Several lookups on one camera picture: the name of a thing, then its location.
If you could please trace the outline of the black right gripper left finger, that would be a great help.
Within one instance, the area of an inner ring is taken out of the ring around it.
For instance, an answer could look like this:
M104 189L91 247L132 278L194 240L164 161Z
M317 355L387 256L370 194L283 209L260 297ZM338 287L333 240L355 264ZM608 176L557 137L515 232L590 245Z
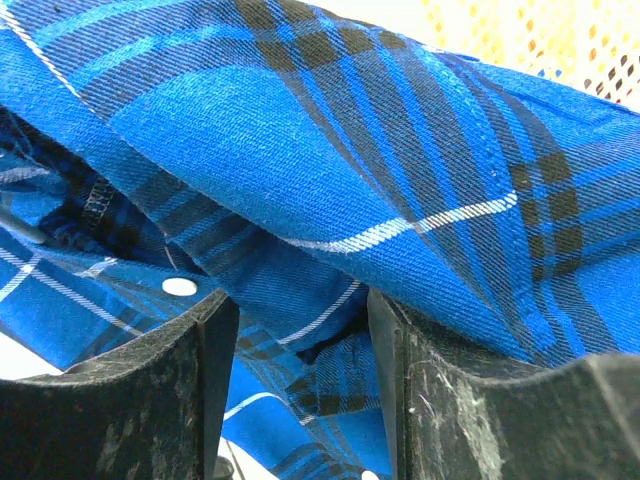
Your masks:
M1 384L5 479L229 479L218 452L239 325L215 292L59 375Z

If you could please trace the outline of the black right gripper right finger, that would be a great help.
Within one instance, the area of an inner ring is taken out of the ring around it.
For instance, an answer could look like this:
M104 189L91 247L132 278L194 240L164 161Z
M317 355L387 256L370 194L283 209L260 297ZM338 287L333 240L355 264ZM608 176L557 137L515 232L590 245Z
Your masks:
M395 478L638 477L637 356L538 367L378 291L367 308Z

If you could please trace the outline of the blue plaid shirt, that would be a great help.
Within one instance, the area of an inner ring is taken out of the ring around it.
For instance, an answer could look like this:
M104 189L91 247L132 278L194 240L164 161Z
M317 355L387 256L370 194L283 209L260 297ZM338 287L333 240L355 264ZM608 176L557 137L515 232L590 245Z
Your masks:
M397 479L368 296L544 368L639 359L639 117L299 1L1 5L1 330L59 370L215 292L221 437Z

